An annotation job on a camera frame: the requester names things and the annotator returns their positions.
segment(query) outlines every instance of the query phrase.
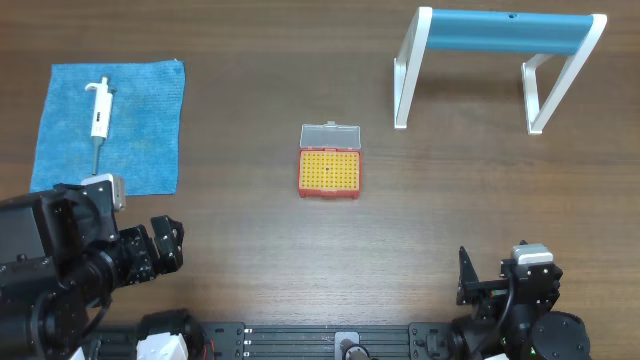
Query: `blue panel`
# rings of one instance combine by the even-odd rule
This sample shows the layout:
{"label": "blue panel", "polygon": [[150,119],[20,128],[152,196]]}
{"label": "blue panel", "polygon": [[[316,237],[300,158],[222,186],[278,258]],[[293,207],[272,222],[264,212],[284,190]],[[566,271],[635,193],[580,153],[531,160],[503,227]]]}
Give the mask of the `blue panel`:
{"label": "blue panel", "polygon": [[591,15],[433,10],[427,48],[573,55]]}

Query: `open box lid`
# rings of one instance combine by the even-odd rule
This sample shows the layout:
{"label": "open box lid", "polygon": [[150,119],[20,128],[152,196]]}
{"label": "open box lid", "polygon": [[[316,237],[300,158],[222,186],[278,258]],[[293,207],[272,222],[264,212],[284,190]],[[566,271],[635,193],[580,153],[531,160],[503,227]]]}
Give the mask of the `open box lid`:
{"label": "open box lid", "polygon": [[335,121],[302,125],[300,148],[360,150],[360,126],[336,125]]}

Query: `wood grain surface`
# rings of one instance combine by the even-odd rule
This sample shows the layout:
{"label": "wood grain surface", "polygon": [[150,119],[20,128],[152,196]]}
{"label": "wood grain surface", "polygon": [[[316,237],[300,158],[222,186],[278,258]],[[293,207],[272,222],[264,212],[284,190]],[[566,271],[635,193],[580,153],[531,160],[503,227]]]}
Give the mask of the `wood grain surface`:
{"label": "wood grain surface", "polygon": [[[392,63],[417,6],[605,13],[594,53],[541,136],[521,55],[428,52],[409,129]],[[525,239],[564,270],[557,309],[594,359],[640,352],[640,2],[11,1],[0,4],[0,196],[29,190],[51,64],[179,59],[175,196],[128,199],[124,228],[186,227],[176,274],[116,291],[110,322],[187,307],[202,320],[449,321],[457,250],[481,279]],[[562,62],[538,71],[547,94]],[[359,200],[300,199],[300,127],[362,128]]]}

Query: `blue towel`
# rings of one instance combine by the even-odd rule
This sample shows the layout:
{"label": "blue towel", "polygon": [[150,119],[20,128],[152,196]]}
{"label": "blue towel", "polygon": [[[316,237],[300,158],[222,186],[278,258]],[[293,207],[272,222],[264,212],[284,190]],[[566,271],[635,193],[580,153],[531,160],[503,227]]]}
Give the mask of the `blue towel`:
{"label": "blue towel", "polygon": [[53,65],[31,191],[48,190],[58,183],[79,184],[91,176],[96,93],[84,88],[99,83],[103,75],[116,93],[98,174],[122,176],[127,195],[175,194],[185,83],[184,65],[177,60]]}

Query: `white stand leg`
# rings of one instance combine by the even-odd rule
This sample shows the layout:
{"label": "white stand leg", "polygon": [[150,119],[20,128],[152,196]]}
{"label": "white stand leg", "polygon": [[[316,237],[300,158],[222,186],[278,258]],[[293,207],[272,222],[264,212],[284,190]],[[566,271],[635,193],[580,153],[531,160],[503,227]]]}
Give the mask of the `white stand leg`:
{"label": "white stand leg", "polygon": [[569,86],[578,75],[578,72],[584,65],[585,61],[595,47],[605,25],[607,24],[607,16],[594,14],[593,24],[582,41],[580,48],[575,55],[569,56],[564,63],[564,67],[560,72],[560,76],[556,81],[549,97],[542,105],[542,109],[538,103],[538,85],[536,84],[536,69],[545,61],[551,58],[551,55],[538,54],[531,60],[522,64],[522,84],[524,87],[524,104],[527,115],[527,130],[530,135],[542,134],[542,129],[549,121],[549,118],[555,111],[556,107],[562,100],[562,97],[569,89]]}
{"label": "white stand leg", "polygon": [[416,88],[422,56],[427,47],[433,10],[419,7],[411,20],[398,57],[393,59],[393,117],[396,129],[407,128],[409,108]]}

